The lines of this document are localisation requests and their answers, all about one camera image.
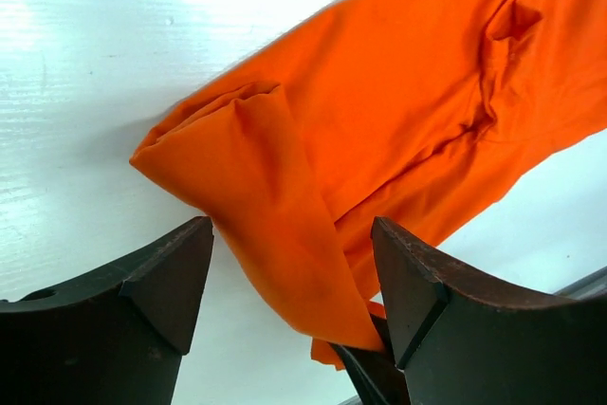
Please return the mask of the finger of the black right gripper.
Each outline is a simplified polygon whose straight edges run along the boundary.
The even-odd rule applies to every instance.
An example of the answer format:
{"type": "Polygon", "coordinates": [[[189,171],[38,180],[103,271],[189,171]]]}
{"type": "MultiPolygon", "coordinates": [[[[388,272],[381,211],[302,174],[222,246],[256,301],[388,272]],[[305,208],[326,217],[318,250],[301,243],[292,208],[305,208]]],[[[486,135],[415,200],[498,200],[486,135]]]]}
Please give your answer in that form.
{"type": "Polygon", "coordinates": [[[342,361],[358,394],[358,404],[410,405],[404,374],[396,367],[387,321],[372,315],[387,353],[378,353],[330,343],[342,361]]]}

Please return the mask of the orange t shirt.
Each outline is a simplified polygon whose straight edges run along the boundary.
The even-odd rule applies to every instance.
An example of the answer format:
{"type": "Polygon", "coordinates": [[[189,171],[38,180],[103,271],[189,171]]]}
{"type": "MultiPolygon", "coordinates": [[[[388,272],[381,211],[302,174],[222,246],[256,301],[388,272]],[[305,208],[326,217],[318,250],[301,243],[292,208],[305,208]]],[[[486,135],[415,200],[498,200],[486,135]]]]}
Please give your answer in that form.
{"type": "Polygon", "coordinates": [[[183,100],[131,165],[342,368],[382,351],[378,216],[438,245],[606,126],[606,0],[342,0],[183,100]]]}

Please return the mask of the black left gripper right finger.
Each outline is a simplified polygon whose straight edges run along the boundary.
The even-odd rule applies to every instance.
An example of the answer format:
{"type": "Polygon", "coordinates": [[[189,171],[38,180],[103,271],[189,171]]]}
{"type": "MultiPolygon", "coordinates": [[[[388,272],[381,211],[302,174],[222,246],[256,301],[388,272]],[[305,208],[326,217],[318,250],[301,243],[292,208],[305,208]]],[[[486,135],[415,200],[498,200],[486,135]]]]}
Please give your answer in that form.
{"type": "Polygon", "coordinates": [[[414,404],[602,404],[606,299],[506,282],[397,223],[372,227],[395,362],[414,404]]]}

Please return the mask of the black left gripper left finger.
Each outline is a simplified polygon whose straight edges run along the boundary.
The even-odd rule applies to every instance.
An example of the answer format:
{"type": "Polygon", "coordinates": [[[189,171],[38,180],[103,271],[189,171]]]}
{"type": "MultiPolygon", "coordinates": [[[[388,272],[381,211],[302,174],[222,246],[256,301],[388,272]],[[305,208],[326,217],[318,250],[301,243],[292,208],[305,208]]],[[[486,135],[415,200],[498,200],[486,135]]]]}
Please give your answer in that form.
{"type": "Polygon", "coordinates": [[[101,267],[2,301],[2,403],[171,403],[212,246],[212,221],[197,216],[101,267]]]}

